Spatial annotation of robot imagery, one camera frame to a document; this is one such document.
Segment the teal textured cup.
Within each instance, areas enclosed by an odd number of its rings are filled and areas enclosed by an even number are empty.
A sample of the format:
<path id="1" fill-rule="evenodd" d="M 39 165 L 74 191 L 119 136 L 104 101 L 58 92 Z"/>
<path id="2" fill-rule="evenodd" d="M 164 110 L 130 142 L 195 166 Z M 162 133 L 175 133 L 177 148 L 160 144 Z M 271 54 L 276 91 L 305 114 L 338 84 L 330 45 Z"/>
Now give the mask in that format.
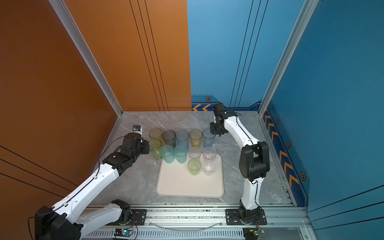
<path id="1" fill-rule="evenodd" d="M 183 145 L 178 145 L 174 148 L 174 155 L 180 164 L 187 161 L 187 149 Z"/>
<path id="2" fill-rule="evenodd" d="M 163 146 L 160 150 L 160 154 L 161 154 L 163 160 L 168 164 L 173 163 L 175 160 L 174 147 L 171 145 Z"/>

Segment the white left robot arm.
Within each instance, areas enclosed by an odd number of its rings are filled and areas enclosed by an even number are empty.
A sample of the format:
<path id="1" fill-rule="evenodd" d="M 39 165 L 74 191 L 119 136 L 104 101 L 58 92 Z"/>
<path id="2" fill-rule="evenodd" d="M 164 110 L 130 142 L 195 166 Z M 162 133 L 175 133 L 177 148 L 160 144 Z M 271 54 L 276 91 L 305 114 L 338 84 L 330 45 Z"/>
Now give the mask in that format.
<path id="1" fill-rule="evenodd" d="M 35 227 L 30 231 L 31 238 L 80 240 L 110 223 L 131 224 L 131 206 L 119 199 L 93 213 L 82 213 L 103 189 L 132 167 L 139 156 L 149 152 L 149 143 L 142 136 L 142 127 L 134 125 L 133 131 L 124 136 L 123 143 L 80 186 L 52 207 L 43 206 L 35 213 Z"/>

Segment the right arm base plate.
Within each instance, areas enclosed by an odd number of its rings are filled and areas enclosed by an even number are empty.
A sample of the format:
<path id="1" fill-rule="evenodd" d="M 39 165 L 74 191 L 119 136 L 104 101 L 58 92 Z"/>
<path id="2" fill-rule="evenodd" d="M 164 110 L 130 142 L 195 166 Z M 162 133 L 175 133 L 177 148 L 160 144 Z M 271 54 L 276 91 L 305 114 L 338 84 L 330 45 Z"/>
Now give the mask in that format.
<path id="1" fill-rule="evenodd" d="M 268 224 L 265 211 L 262 208 L 256 208 L 251 211 L 239 209 L 226 209 L 226 223 L 229 226 L 234 225 L 252 225 L 266 226 Z"/>

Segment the green tinted cup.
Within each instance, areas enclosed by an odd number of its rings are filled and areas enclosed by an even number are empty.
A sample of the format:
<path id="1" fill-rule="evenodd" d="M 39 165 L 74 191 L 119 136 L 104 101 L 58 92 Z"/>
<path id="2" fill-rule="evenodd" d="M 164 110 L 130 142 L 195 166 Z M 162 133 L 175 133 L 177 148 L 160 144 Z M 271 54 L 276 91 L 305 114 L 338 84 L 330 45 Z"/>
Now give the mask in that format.
<path id="1" fill-rule="evenodd" d="M 162 148 L 162 143 L 159 139 L 151 139 L 149 141 L 150 153 L 155 160 L 161 160 L 162 156 L 160 150 Z"/>

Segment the clear faceted cup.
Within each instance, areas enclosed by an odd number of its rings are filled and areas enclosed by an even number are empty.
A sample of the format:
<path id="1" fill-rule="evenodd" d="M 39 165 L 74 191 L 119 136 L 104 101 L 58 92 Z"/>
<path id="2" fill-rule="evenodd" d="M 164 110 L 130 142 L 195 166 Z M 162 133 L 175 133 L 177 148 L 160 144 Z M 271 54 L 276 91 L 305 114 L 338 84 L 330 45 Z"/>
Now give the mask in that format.
<path id="1" fill-rule="evenodd" d="M 203 149 L 202 154 L 203 154 L 205 162 L 206 161 L 213 161 L 217 156 L 217 151 L 213 147 L 207 147 L 207 148 Z"/>

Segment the yellow tinted cup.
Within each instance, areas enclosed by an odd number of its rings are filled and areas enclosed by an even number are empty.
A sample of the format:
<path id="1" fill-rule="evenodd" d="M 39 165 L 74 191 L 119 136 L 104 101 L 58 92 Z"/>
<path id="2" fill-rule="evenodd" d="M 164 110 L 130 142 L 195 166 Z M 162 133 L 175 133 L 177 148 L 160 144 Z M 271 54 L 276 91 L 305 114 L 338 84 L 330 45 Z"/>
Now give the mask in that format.
<path id="1" fill-rule="evenodd" d="M 201 130 L 193 129 L 189 133 L 190 143 L 192 147 L 200 148 L 202 144 L 203 133 Z"/>

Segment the teal textured cup front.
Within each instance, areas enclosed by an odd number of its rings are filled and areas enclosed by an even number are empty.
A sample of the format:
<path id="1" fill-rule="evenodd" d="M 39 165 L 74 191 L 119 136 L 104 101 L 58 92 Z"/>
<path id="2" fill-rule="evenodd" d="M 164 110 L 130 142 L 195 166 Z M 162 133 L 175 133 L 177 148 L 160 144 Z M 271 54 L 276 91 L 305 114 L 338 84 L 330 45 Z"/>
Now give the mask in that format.
<path id="1" fill-rule="evenodd" d="M 174 155 L 180 164 L 187 161 L 187 149 L 183 145 L 178 145 L 174 148 Z"/>

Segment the light green cup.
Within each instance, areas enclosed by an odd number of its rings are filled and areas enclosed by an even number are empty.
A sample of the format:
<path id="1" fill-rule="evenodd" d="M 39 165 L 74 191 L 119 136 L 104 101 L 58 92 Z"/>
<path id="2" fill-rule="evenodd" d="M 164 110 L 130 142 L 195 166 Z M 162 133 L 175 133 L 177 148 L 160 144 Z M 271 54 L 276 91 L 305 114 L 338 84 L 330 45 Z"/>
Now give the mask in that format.
<path id="1" fill-rule="evenodd" d="M 199 174 L 202 167 L 201 161 L 199 159 L 190 159 L 188 161 L 188 169 L 191 175 L 196 176 Z"/>

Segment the clear textured cup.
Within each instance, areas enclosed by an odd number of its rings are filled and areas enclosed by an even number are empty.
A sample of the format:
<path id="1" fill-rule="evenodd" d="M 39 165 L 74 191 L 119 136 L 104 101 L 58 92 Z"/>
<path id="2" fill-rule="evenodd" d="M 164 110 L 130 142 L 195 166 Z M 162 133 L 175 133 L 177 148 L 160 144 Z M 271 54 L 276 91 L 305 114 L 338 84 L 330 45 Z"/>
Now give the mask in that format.
<path id="1" fill-rule="evenodd" d="M 190 159 L 199 159 L 201 156 L 201 149 L 198 147 L 191 147 L 188 150 L 188 155 Z"/>

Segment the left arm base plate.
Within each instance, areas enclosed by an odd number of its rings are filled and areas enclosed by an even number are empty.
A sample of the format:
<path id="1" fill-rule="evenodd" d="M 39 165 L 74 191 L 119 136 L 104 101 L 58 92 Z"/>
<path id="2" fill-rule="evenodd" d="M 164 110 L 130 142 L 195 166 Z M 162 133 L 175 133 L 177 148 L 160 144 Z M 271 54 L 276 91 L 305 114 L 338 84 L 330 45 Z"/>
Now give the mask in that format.
<path id="1" fill-rule="evenodd" d="M 107 224 L 107 226 L 143 226 L 147 217 L 146 209 L 131 209 L 130 218 L 127 221 L 116 221 Z"/>

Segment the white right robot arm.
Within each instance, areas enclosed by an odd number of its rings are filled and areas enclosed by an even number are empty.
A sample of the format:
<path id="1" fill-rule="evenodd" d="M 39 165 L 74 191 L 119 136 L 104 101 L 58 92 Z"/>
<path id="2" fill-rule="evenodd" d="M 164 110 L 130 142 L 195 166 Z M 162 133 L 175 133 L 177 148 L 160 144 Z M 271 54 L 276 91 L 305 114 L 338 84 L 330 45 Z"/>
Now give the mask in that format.
<path id="1" fill-rule="evenodd" d="M 213 135 L 229 133 L 241 148 L 239 169 L 244 178 L 244 191 L 239 214 L 246 225 L 266 225 L 265 211 L 260 206 L 261 185 L 270 171 L 270 153 L 266 142 L 256 139 L 241 123 L 239 114 L 222 103 L 213 106 L 215 121 L 210 123 Z"/>

